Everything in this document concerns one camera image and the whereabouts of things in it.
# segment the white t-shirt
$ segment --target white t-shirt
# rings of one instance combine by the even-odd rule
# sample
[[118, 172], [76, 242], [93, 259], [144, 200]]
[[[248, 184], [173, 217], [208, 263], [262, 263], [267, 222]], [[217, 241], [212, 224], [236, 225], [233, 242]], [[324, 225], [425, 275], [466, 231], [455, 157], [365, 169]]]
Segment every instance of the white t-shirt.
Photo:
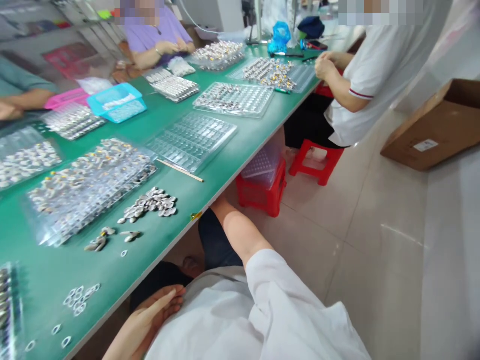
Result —
[[420, 72], [444, 28], [453, 0], [422, 0], [423, 25], [370, 26], [358, 53], [345, 69], [350, 94], [371, 102], [353, 113], [334, 100], [325, 118], [341, 147], [362, 140]]
[[370, 359], [338, 302], [325, 307], [275, 251], [194, 280], [146, 360]]

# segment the worker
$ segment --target worker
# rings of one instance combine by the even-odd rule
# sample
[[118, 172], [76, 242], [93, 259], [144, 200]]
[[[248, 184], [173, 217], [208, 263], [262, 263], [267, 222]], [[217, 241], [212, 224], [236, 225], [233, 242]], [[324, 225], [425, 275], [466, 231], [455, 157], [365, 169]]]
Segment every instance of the worker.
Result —
[[[103, 360], [370, 359], [345, 306], [325, 307], [223, 196], [198, 229], [207, 271], [185, 287], [177, 268], [154, 270], [146, 285], [161, 289], [141, 300]], [[134, 291], [134, 306], [137, 291], [148, 293]]]
[[51, 82], [0, 56], [0, 129], [20, 120], [37, 119], [57, 91]]
[[135, 64], [140, 70], [168, 64], [175, 56], [195, 51], [192, 38], [175, 14], [156, 0], [134, 0], [124, 9], [124, 29]]
[[285, 123], [286, 146], [300, 149], [308, 139], [325, 148], [341, 149], [364, 139], [427, 62], [452, 1], [422, 0], [423, 13], [396, 14], [397, 22], [415, 19], [422, 22], [418, 25], [369, 26], [356, 55], [322, 53], [316, 60], [316, 76], [334, 99], [312, 94]]

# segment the dark pants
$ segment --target dark pants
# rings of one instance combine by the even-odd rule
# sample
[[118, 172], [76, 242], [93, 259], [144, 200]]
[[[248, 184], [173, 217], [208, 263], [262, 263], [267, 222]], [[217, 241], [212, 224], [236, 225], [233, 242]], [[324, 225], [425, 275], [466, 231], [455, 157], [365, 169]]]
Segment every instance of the dark pants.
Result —
[[[243, 266], [242, 260], [230, 245], [220, 221], [211, 209], [208, 209], [200, 218], [198, 232], [205, 251], [205, 270]], [[186, 287], [192, 280], [177, 265], [162, 261], [133, 291], [130, 299], [130, 311], [135, 311], [141, 303], [161, 288], [177, 284]]]
[[332, 102], [333, 99], [330, 97], [311, 94], [283, 126], [285, 145], [300, 149], [307, 139], [324, 148], [343, 149], [329, 140], [335, 130], [330, 126], [324, 113]]

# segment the hand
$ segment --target hand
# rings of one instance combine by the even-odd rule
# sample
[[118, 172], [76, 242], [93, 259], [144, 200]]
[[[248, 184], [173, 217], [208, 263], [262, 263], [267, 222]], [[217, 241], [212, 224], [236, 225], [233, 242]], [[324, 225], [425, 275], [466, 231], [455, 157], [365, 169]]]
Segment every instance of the hand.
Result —
[[342, 53], [341, 52], [335, 52], [335, 51], [325, 51], [323, 52], [320, 57], [320, 59], [325, 59], [325, 60], [330, 60], [335, 67], [338, 67], [340, 65], [340, 61], [342, 58]]
[[189, 47], [187, 46], [187, 43], [181, 38], [177, 37], [176, 42], [178, 44], [178, 48], [182, 53], [188, 53], [189, 52]]
[[180, 52], [180, 48], [177, 44], [170, 41], [159, 41], [155, 45], [155, 49], [162, 55], [170, 54], [174, 55]]
[[316, 60], [315, 73], [317, 78], [320, 80], [325, 80], [327, 75], [332, 71], [337, 71], [337, 68], [332, 61], [322, 58], [321, 56]]
[[186, 289], [166, 286], [145, 300], [120, 329], [103, 360], [142, 359], [164, 322], [180, 311]]
[[24, 111], [9, 102], [0, 100], [0, 121], [10, 121], [20, 119]]

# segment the wooden stick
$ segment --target wooden stick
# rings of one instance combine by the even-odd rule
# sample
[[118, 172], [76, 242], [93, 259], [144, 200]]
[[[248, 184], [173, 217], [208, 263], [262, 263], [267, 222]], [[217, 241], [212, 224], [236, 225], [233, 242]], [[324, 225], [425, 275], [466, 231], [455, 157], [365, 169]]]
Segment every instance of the wooden stick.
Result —
[[197, 176], [195, 176], [195, 175], [192, 175], [192, 174], [189, 173], [188, 171], [185, 171], [185, 170], [182, 170], [182, 169], [180, 169], [180, 168], [178, 168], [178, 167], [176, 167], [176, 166], [170, 165], [168, 162], [162, 161], [162, 160], [160, 160], [160, 159], [157, 159], [157, 161], [160, 162], [160, 163], [162, 163], [163, 165], [167, 165], [168, 167], [171, 167], [172, 169], [177, 170], [178, 172], [181, 172], [182, 174], [188, 175], [188, 176], [191, 177], [192, 179], [195, 179], [195, 180], [197, 180], [197, 181], [199, 181], [199, 182], [201, 182], [201, 183], [204, 182], [203, 179], [201, 179], [201, 178], [199, 178], [199, 177], [197, 177]]

